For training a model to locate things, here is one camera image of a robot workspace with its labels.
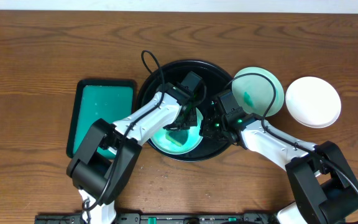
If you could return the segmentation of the green scrubbing sponge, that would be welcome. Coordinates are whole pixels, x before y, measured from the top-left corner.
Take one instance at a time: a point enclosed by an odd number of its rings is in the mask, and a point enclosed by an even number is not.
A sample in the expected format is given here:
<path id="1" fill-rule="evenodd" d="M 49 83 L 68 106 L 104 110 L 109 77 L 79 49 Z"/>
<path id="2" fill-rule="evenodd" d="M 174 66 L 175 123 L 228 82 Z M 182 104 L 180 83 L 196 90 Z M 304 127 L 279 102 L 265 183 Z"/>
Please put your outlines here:
<path id="1" fill-rule="evenodd" d="M 188 140 L 188 131 L 170 131 L 165 134 L 165 137 L 168 141 L 172 142 L 174 145 L 180 147 L 184 145 Z"/>

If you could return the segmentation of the mint green plate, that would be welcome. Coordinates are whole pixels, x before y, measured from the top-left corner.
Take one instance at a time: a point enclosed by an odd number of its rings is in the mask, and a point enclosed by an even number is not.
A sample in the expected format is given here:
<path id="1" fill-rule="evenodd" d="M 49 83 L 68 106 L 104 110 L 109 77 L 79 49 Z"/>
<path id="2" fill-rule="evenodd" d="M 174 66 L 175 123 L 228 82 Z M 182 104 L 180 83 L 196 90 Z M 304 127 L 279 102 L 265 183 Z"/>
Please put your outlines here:
<path id="1" fill-rule="evenodd" d="M 157 149 L 167 154 L 179 155 L 192 151 L 203 139 L 200 135 L 203 115 L 199 109 L 196 109 L 196 115 L 196 126 L 180 131 L 168 131 L 162 128 L 150 138 L 151 142 Z"/>
<path id="2" fill-rule="evenodd" d="M 231 84 L 233 95 L 244 111 L 248 114 L 255 113 L 262 116 L 273 98 L 273 88 L 265 78 L 254 75 L 255 73 L 267 77 L 275 86 L 276 97 L 272 107 L 267 113 L 267 117 L 278 113 L 285 99 L 282 84 L 278 78 L 271 72 L 260 67 L 247 67 L 238 71 L 235 78 L 243 74 L 252 73 L 252 75 L 235 79 Z"/>

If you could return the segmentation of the white plate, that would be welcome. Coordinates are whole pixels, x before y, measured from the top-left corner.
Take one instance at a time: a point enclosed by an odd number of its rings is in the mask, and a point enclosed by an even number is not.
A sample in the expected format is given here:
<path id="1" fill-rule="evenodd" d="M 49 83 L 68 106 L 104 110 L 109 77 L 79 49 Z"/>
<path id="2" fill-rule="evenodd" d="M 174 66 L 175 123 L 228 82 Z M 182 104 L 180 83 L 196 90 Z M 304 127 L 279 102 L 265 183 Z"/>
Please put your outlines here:
<path id="1" fill-rule="evenodd" d="M 341 114 L 341 99 L 336 89 L 318 77 L 302 77 L 287 89 L 285 103 L 291 116 L 304 126 L 325 128 Z"/>

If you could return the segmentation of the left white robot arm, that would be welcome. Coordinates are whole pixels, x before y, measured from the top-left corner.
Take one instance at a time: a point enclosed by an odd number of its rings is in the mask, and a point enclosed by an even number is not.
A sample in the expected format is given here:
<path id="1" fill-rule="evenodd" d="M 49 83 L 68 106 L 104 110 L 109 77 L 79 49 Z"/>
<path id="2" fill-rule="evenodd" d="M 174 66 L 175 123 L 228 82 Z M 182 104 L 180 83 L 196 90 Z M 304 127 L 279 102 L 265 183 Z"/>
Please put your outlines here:
<path id="1" fill-rule="evenodd" d="M 112 223 L 114 201 L 127 185 L 142 146 L 158 131 L 197 125 L 196 107 L 206 96 L 202 78 L 189 72 L 182 82 L 163 82 L 154 97 L 128 117 L 95 121 L 67 167 L 83 198 L 80 223 Z"/>

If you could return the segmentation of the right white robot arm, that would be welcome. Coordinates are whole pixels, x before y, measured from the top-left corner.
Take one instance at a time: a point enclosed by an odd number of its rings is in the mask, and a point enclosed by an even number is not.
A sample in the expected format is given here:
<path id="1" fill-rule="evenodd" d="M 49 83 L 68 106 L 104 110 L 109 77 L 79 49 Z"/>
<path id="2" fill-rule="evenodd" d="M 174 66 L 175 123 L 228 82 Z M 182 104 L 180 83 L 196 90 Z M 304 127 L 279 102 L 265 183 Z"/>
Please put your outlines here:
<path id="1" fill-rule="evenodd" d="M 230 90 L 205 105 L 204 137 L 257 152 L 287 173 L 295 201 L 276 213 L 277 223 L 345 223 L 358 210 L 358 181 L 335 143 L 305 142 L 274 128 L 247 114 Z"/>

